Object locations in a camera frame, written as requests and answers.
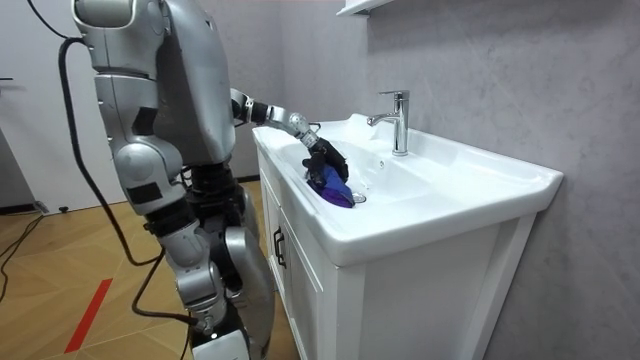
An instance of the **sink basin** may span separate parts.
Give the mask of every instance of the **sink basin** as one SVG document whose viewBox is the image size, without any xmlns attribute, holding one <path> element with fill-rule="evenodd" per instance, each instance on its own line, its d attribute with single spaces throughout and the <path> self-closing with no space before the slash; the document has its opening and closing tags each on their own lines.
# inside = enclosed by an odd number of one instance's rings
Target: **sink basin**
<svg viewBox="0 0 640 360">
<path fill-rule="evenodd" d="M 339 266 L 362 263 L 546 209 L 562 173 L 416 130 L 409 154 L 391 154 L 393 125 L 364 115 L 323 122 L 349 165 L 347 185 L 366 196 L 344 209 L 320 198 L 305 180 L 306 148 L 288 134 L 256 128 L 267 161 L 301 204 L 309 228 Z"/>
<path fill-rule="evenodd" d="M 367 201 L 357 204 L 357 210 L 386 205 L 429 192 L 425 180 L 408 171 L 398 161 L 379 156 L 375 151 L 353 143 L 332 141 L 332 144 L 348 159 L 347 185 L 353 192 L 366 196 Z M 309 158 L 309 152 L 302 144 L 287 145 L 280 153 L 296 173 L 305 174 L 302 160 Z"/>
</svg>

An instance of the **cabinet handle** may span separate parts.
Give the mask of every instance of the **cabinet handle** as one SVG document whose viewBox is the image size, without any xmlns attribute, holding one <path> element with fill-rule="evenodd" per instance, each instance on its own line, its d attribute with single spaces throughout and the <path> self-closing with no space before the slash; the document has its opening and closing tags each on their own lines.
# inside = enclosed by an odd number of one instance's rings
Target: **cabinet handle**
<svg viewBox="0 0 640 360">
<path fill-rule="evenodd" d="M 273 247 L 276 251 L 276 258 L 278 259 L 278 264 L 283 268 L 287 268 L 287 263 L 284 261 L 284 255 L 280 250 L 280 243 L 284 241 L 284 234 L 282 233 L 282 229 L 278 226 L 278 230 L 273 233 Z"/>
<path fill-rule="evenodd" d="M 13 81 L 13 78 L 0 78 L 0 81 Z"/>
</svg>

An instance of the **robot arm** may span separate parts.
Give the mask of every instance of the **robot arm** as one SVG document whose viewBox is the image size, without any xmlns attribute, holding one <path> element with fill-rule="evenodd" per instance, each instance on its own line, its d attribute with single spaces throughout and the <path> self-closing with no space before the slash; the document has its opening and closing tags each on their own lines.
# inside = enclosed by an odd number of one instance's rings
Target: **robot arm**
<svg viewBox="0 0 640 360">
<path fill-rule="evenodd" d="M 301 114 L 289 112 L 278 106 L 257 102 L 236 89 L 231 89 L 231 105 L 234 118 L 287 132 L 300 140 L 309 149 L 311 163 L 317 164 L 318 161 L 313 160 L 322 158 L 320 163 L 326 162 L 331 165 L 344 182 L 349 179 L 349 167 L 345 158 L 331 143 L 311 130 L 309 123 Z M 310 177 L 319 187 L 324 187 L 325 185 L 322 168 L 322 165 L 309 167 Z"/>
</svg>

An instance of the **faucet handle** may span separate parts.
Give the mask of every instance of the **faucet handle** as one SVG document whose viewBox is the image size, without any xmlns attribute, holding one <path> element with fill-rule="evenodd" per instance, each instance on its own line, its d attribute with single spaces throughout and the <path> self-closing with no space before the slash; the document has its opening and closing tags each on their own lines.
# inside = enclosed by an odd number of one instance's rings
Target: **faucet handle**
<svg viewBox="0 0 640 360">
<path fill-rule="evenodd" d="M 381 91 L 378 94 L 380 95 L 393 94 L 394 101 L 404 101 L 404 100 L 409 100 L 409 94 L 411 94 L 411 92 L 409 90 L 390 90 L 390 91 Z"/>
</svg>

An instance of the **red tape line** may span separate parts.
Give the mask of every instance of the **red tape line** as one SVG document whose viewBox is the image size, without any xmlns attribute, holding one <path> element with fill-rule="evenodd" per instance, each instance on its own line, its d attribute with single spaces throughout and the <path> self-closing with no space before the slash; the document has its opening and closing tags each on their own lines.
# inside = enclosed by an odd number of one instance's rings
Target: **red tape line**
<svg viewBox="0 0 640 360">
<path fill-rule="evenodd" d="M 109 286 L 111 286 L 112 281 L 113 279 L 105 279 L 100 282 L 96 293 L 93 295 L 93 299 L 91 299 L 87 310 L 84 312 L 82 319 L 80 319 L 80 322 L 78 323 L 78 327 L 76 327 L 76 331 L 73 333 L 73 336 L 71 336 L 71 340 L 69 340 L 69 344 L 64 350 L 65 354 L 79 350 L 82 346 L 82 342 L 87 336 L 89 328 L 91 328 L 93 319 L 95 319 L 98 314 L 100 305 L 102 305 L 102 301 L 107 295 L 107 291 L 109 291 Z"/>
</svg>

